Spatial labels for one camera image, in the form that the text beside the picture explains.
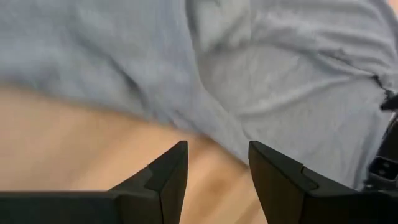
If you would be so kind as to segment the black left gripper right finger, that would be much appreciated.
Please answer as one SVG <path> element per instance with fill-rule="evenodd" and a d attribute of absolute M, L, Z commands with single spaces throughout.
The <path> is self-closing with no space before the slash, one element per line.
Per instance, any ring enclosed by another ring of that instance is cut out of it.
<path fill-rule="evenodd" d="M 398 224 L 398 195 L 351 189 L 259 141 L 248 158 L 268 224 Z"/>

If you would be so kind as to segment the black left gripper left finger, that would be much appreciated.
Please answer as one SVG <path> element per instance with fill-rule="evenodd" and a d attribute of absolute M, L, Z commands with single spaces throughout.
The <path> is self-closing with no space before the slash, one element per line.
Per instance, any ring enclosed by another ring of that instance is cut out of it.
<path fill-rule="evenodd" d="M 0 191 L 0 224 L 179 224 L 187 177 L 180 141 L 107 191 Z"/>

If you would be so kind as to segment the grey garment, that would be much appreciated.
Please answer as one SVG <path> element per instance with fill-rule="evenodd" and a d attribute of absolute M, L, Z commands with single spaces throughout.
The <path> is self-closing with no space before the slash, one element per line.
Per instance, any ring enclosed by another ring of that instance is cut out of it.
<path fill-rule="evenodd" d="M 386 0 L 0 0 L 0 82 L 260 141 L 360 189 L 398 90 Z"/>

